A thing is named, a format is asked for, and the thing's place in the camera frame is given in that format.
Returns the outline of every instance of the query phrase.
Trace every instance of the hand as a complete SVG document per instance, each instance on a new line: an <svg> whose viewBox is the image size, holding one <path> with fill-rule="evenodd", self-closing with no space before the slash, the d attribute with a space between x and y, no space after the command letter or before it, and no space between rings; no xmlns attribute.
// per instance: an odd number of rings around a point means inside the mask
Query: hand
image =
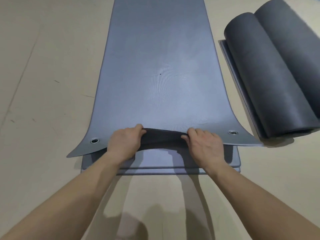
<svg viewBox="0 0 320 240"><path fill-rule="evenodd" d="M221 138L209 131L189 128L188 136L182 135L186 141L194 161L200 168L207 171L210 166L227 164L224 160L224 151Z"/></svg>
<svg viewBox="0 0 320 240"><path fill-rule="evenodd" d="M106 153L120 165L134 156L145 133L142 124L137 124L134 128L116 130L110 137Z"/></svg>

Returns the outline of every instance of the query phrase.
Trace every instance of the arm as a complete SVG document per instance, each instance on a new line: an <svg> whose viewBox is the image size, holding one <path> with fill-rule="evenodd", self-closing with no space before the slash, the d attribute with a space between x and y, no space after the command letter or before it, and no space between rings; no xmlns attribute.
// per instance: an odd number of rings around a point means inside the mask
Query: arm
<svg viewBox="0 0 320 240"><path fill-rule="evenodd" d="M218 135L193 128L188 135L182 138L190 154L217 184L252 239L320 239L320 228L225 162Z"/></svg>
<svg viewBox="0 0 320 240"><path fill-rule="evenodd" d="M1 240L81 239L120 165L140 147L146 131L135 128L113 133L108 151L15 225Z"/></svg>

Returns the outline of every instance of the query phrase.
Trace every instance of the forearm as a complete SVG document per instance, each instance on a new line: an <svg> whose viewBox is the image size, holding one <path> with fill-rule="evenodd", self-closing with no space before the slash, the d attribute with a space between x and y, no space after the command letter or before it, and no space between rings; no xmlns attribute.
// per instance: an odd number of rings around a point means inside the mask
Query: forearm
<svg viewBox="0 0 320 240"><path fill-rule="evenodd" d="M81 239L118 168L106 153L34 209L2 240Z"/></svg>
<svg viewBox="0 0 320 240"><path fill-rule="evenodd" d="M227 164L207 169L252 239L320 239L320 229Z"/></svg>

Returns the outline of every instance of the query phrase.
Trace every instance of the left hand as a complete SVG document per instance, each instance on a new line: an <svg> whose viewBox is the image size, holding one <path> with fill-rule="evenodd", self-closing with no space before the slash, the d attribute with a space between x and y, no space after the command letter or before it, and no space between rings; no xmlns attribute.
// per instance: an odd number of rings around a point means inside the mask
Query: left hand
<svg viewBox="0 0 320 240"><path fill-rule="evenodd" d="M145 133L142 124L137 124L134 128L116 130L110 137L106 153L120 165L134 156Z"/></svg>

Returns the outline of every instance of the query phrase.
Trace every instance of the beige floor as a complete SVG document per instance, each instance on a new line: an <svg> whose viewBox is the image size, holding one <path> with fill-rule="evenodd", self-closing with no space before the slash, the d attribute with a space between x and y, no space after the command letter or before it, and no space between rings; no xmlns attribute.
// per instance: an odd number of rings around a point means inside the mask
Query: beige floor
<svg viewBox="0 0 320 240"><path fill-rule="evenodd" d="M266 1L205 0L216 42L233 17ZM320 1L286 1L320 35ZM81 158L66 155L90 122L112 5L113 0L0 0L0 236L80 173ZM218 46L217 51L232 109L251 131ZM320 226L320 132L283 147L239 150L243 175ZM207 176L125 176L108 190L84 238L213 234L250 239Z"/></svg>

